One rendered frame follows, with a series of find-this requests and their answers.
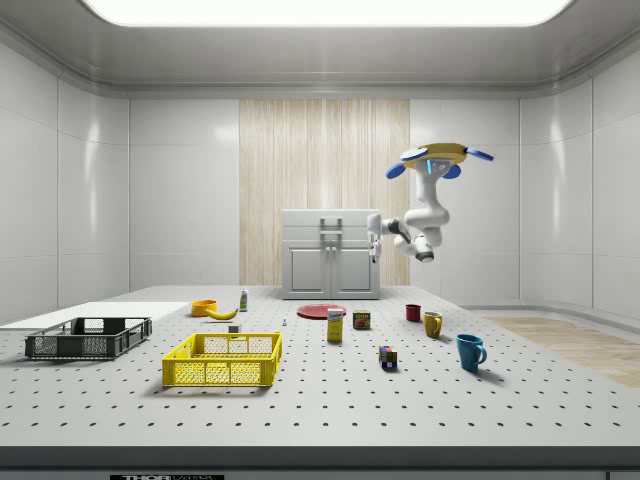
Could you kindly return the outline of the white cabinet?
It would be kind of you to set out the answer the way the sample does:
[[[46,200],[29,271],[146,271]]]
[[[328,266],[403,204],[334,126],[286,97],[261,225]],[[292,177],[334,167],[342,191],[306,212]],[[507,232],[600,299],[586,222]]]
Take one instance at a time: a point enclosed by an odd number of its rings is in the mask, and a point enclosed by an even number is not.
[[[284,209],[282,284],[286,299],[377,299],[379,265],[369,256],[374,209]]]

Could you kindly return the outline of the red plate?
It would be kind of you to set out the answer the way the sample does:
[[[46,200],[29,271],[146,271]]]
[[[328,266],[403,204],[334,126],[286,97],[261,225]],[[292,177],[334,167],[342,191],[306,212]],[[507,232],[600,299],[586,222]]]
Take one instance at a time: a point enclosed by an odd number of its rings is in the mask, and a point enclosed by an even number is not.
[[[346,314],[346,308],[336,304],[309,304],[297,309],[297,315],[310,320],[327,320],[329,310],[339,310]]]

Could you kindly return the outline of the yellow and white box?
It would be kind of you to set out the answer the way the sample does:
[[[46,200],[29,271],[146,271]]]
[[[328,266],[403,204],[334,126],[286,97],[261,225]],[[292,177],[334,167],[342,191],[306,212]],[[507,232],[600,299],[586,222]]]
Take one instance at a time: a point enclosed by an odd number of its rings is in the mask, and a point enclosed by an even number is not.
[[[345,310],[342,307],[327,309],[327,340],[341,342]]]

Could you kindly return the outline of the blue mug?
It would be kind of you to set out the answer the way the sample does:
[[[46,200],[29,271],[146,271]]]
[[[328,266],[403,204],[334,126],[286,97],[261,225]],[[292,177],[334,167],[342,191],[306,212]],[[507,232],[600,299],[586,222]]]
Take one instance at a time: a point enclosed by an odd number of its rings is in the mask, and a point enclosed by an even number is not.
[[[478,366],[487,359],[483,339],[472,334],[458,334],[456,343],[461,367],[469,372],[477,372]]]

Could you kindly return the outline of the yellow basket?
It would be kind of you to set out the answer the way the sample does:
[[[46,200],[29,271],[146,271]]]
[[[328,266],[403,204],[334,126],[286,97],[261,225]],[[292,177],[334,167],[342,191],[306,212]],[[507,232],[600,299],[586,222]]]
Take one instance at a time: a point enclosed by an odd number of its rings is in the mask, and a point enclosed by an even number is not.
[[[282,334],[194,333],[162,359],[165,386],[270,386]]]

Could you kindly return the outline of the dark grey basket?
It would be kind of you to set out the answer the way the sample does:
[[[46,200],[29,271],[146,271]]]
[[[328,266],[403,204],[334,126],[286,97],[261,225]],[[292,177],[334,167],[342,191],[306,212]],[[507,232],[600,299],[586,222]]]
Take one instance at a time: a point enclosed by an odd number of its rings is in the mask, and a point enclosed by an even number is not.
[[[30,359],[113,359],[147,339],[150,317],[76,317],[25,339]]]

